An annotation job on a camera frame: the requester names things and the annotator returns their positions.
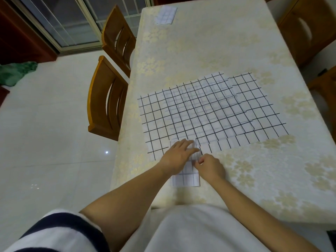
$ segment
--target dining table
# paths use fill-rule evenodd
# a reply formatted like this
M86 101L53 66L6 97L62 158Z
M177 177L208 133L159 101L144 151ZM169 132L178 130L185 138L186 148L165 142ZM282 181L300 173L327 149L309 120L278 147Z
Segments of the dining table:
M336 224L336 146L265 0L196 0L156 24L141 20L111 178L111 190L158 163L150 161L137 98L213 72L251 72L283 115L288 135L213 153L227 179L276 218ZM225 203L202 178L198 187L161 188L152 207Z

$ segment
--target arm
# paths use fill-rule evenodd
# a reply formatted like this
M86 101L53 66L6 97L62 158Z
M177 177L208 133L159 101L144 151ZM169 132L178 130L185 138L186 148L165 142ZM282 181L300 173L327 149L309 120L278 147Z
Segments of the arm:
M230 184L225 179L225 169L217 158L205 154L195 163L195 167L200 176L220 195L231 214L269 250L320 251Z
M188 158L199 149L187 147L193 141L176 142L157 165L108 192L80 211L98 225L112 251L119 251L140 226L155 196L170 178L178 174Z

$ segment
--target navy blue stripe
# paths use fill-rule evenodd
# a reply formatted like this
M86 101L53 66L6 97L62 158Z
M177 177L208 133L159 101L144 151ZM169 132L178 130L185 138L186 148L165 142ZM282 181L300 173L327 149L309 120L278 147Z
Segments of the navy blue stripe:
M87 237L98 252L110 252L103 233L81 217L71 213L62 212L46 216L25 232L22 237L53 227L68 227L74 229Z
M16 250L15 252L58 252L51 248L23 248Z

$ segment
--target hand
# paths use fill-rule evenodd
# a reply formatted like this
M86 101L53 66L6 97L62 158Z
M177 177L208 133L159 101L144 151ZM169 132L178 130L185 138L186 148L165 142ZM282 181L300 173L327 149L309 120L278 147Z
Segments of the hand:
M224 166L212 155L204 154L198 162L195 162L195 168L210 185L218 179L225 179Z
M162 156L159 161L159 165L164 171L168 172L170 175L176 175L183 170L184 165L188 161L189 157L199 152L198 148L188 148L192 144L193 140L183 139L177 141L170 149Z

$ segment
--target forearm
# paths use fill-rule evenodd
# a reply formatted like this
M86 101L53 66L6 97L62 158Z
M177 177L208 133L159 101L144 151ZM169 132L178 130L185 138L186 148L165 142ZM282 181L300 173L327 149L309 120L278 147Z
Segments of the forearm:
M320 251L223 179L212 183L231 214L269 250Z
M169 178L170 174L157 164L95 200L81 213L102 229L111 249L120 250L139 227L155 196Z

